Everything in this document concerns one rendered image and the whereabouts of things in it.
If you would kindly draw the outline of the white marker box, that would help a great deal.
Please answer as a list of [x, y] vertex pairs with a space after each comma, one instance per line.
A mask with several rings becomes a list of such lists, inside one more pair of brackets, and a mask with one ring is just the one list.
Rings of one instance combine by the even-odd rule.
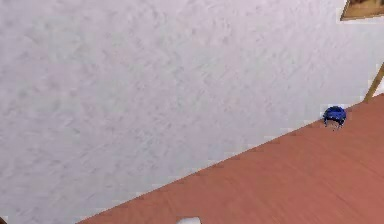
[[176, 224], [202, 224], [199, 217], [185, 217], [181, 218]]

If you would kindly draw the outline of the blue helmet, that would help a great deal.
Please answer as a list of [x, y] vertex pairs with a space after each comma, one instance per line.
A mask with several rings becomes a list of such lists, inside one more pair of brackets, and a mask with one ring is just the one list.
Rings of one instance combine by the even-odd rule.
[[347, 119], [346, 111], [340, 106], [331, 106], [327, 108], [323, 114], [324, 126], [328, 126], [329, 121], [334, 121], [338, 124], [338, 128], [341, 128]]

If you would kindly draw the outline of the wooden door frame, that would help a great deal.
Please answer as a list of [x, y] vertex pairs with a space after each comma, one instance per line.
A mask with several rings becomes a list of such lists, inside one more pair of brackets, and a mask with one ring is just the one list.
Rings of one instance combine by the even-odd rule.
[[364, 102], [369, 101], [373, 97], [374, 93], [376, 92], [383, 78], [384, 78], [384, 62], [380, 66], [377, 75], [373, 79], [372, 84], [369, 87], [364, 97]]

